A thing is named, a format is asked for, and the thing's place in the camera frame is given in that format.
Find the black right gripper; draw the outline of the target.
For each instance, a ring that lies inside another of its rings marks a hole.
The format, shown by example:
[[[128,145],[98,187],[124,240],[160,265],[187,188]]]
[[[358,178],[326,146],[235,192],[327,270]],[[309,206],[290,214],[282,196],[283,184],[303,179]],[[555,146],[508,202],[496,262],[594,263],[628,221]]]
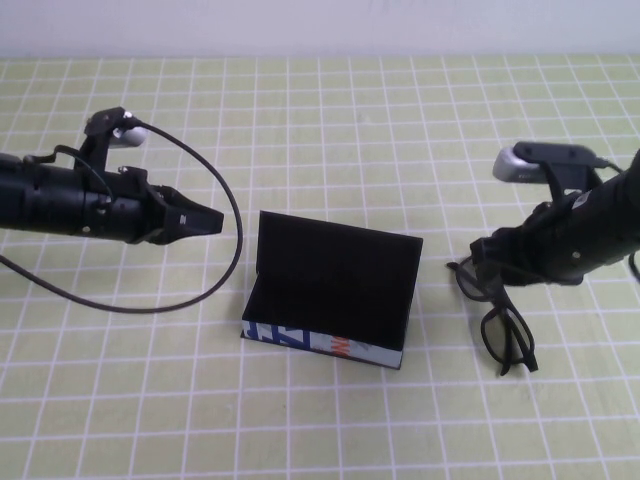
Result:
[[[470,244],[476,278],[519,287],[580,284],[593,271],[581,251],[592,217],[592,206],[579,198],[539,204],[520,226]]]

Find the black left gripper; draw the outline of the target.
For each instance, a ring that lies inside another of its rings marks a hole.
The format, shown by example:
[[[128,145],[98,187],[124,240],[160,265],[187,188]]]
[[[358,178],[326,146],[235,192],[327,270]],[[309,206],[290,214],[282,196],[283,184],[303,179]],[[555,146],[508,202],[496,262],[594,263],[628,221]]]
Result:
[[[87,175],[84,181],[83,236],[164,246],[222,231],[222,212],[172,187],[150,184],[145,170],[128,167],[101,178]]]

